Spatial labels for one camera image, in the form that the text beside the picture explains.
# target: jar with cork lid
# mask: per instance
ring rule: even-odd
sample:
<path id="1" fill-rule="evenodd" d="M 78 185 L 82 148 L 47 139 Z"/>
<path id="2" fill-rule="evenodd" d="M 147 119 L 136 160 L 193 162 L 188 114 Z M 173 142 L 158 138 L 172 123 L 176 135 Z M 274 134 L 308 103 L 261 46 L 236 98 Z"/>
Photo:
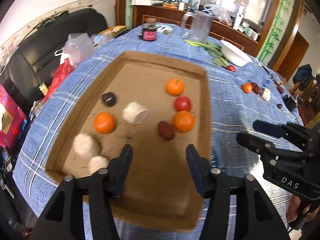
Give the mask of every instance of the jar with cork lid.
<path id="1" fill-rule="evenodd" d="M 148 18 L 142 27 L 142 39 L 144 41 L 155 41 L 157 38 L 156 19 Z"/>

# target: brown cardboard tray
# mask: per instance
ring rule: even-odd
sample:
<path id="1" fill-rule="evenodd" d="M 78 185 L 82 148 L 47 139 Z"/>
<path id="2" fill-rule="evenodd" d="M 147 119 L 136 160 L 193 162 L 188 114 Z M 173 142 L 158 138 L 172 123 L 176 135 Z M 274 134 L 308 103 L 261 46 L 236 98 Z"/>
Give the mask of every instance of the brown cardboard tray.
<path id="1" fill-rule="evenodd" d="M 177 133 L 164 141 L 157 133 L 159 121 L 172 121 L 175 97 L 165 91 L 166 82 L 178 77 L 185 83 L 183 95 L 192 101 L 196 124 L 188 133 Z M 118 102 L 107 107 L 102 94 L 114 92 Z M 133 126 L 122 119 L 131 102 L 146 106 L 149 116 Z M 111 112 L 116 130 L 99 134 L 95 116 Z M 114 217 L 139 226 L 167 231 L 190 231 L 198 222 L 203 200 L 196 192 L 186 161 L 186 147 L 194 144 L 199 155 L 211 152 L 211 119 L 208 80 L 203 67 L 182 60 L 126 51 L 112 61 L 79 98 L 66 118 L 48 156 L 46 172 L 57 183 L 67 174 L 89 176 L 87 161 L 72 149 L 74 137 L 89 133 L 109 160 L 119 156 L 125 144 L 133 149 L 133 160 L 120 198 L 111 202 Z"/>

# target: wooden door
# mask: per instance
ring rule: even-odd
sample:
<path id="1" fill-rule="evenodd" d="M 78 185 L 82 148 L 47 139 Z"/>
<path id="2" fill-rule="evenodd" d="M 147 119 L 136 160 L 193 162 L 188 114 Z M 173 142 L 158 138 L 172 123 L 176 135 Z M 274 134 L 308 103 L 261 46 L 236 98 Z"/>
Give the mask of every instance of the wooden door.
<path id="1" fill-rule="evenodd" d="M 295 69 L 298 67 L 300 61 L 302 60 L 309 43 L 304 39 L 304 37 L 297 32 L 296 37 L 293 40 L 293 43 L 288 51 L 288 54 L 285 56 L 282 64 L 278 68 L 277 72 L 289 80 Z"/>

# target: orange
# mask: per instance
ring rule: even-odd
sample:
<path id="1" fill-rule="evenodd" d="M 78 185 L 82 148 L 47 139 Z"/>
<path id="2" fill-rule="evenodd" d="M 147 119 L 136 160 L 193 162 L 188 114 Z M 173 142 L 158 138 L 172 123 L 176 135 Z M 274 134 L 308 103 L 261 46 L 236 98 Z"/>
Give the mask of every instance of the orange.
<path id="1" fill-rule="evenodd" d="M 251 83 L 244 83 L 242 85 L 242 90 L 245 92 L 245 93 L 250 93 L 252 91 L 252 85 Z"/>
<path id="2" fill-rule="evenodd" d="M 102 112 L 94 119 L 93 126 L 99 133 L 111 133 L 116 128 L 116 119 L 112 114 Z"/>
<path id="3" fill-rule="evenodd" d="M 170 79 L 166 84 L 167 92 L 172 96 L 179 96 L 184 91 L 183 81 L 178 78 Z"/>
<path id="4" fill-rule="evenodd" d="M 195 125 L 195 117 L 188 111 L 177 112 L 173 118 L 173 125 L 180 132 L 189 132 Z"/>

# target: yellow label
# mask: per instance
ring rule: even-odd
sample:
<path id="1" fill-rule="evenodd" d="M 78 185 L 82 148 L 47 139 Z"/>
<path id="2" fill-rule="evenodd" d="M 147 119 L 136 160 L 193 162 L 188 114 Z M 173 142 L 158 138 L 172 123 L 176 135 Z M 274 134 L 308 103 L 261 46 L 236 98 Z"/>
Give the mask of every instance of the yellow label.
<path id="1" fill-rule="evenodd" d="M 7 134 L 13 121 L 13 116 L 8 113 L 3 104 L 0 103 L 0 131 Z"/>

